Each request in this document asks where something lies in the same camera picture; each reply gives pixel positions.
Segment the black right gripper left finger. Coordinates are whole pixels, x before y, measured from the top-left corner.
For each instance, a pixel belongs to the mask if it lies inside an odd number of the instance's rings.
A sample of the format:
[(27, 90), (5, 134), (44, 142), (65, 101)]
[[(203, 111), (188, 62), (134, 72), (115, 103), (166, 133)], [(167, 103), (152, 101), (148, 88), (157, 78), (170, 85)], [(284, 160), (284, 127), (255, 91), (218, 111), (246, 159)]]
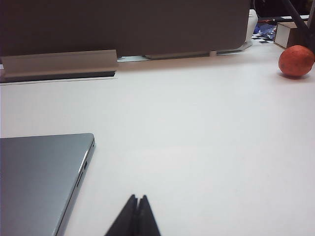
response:
[(133, 219), (137, 208), (137, 198), (131, 195), (126, 204), (106, 232), (106, 236), (132, 236)]

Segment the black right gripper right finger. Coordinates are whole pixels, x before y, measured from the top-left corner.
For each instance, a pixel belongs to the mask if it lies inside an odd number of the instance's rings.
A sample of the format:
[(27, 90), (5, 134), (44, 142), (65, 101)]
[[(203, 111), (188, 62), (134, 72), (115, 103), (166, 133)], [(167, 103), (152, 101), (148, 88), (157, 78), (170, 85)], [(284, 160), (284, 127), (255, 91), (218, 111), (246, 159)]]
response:
[(160, 236), (160, 231), (151, 209), (149, 200), (144, 195), (140, 200), (135, 214), (136, 236)]

